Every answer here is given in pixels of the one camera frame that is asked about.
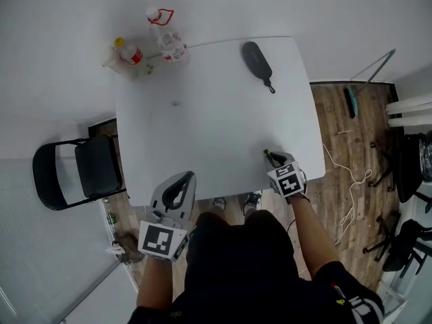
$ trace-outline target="sneaker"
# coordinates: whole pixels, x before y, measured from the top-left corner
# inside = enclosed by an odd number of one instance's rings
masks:
[[[261,191],[249,193],[248,198],[246,199],[242,207],[243,215],[246,216],[246,213],[250,209],[256,209],[260,200],[261,200]]]
[[[225,208],[227,206],[227,201],[226,201],[225,197],[213,198],[213,206],[219,207],[222,210],[225,210]]]

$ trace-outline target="black folding chair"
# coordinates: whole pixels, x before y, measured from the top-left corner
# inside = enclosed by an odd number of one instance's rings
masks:
[[[97,136],[42,145],[33,157],[33,177],[42,203],[51,210],[64,210],[125,192],[113,138]],[[81,186],[88,199],[67,204],[61,191],[55,166],[57,145],[76,145],[75,158]]]

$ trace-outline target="bottle label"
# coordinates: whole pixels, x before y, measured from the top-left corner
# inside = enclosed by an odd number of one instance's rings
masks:
[[[127,59],[126,62],[128,62],[130,65],[136,65],[138,62],[141,61],[141,59],[142,59],[142,51],[137,47],[135,55],[130,59]]]
[[[186,49],[182,43],[182,39],[180,38],[179,34],[176,31],[172,33],[167,32],[166,34],[162,35],[157,40],[157,43],[159,45],[159,49],[164,49],[175,43],[178,44],[176,48],[170,51],[161,50],[163,57],[169,62],[179,61],[186,54]]]

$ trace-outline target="clear plastic bottle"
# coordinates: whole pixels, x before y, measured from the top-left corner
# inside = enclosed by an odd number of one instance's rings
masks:
[[[187,65],[190,55],[178,31],[173,27],[171,18],[174,11],[150,7],[146,10],[150,22],[150,37],[156,42],[164,58],[176,65]]]

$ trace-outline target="chair backrest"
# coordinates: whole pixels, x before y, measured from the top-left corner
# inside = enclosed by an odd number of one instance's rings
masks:
[[[423,176],[420,169],[420,134],[406,134],[394,156],[394,176],[401,203],[405,203],[420,187]]]
[[[408,262],[412,249],[422,235],[422,226],[413,219],[402,224],[400,233],[391,244],[389,256],[384,262],[384,271],[399,271]]]
[[[33,157],[33,177],[36,191],[42,203],[51,210],[68,207],[61,192],[55,167],[55,147],[58,143],[42,145]]]

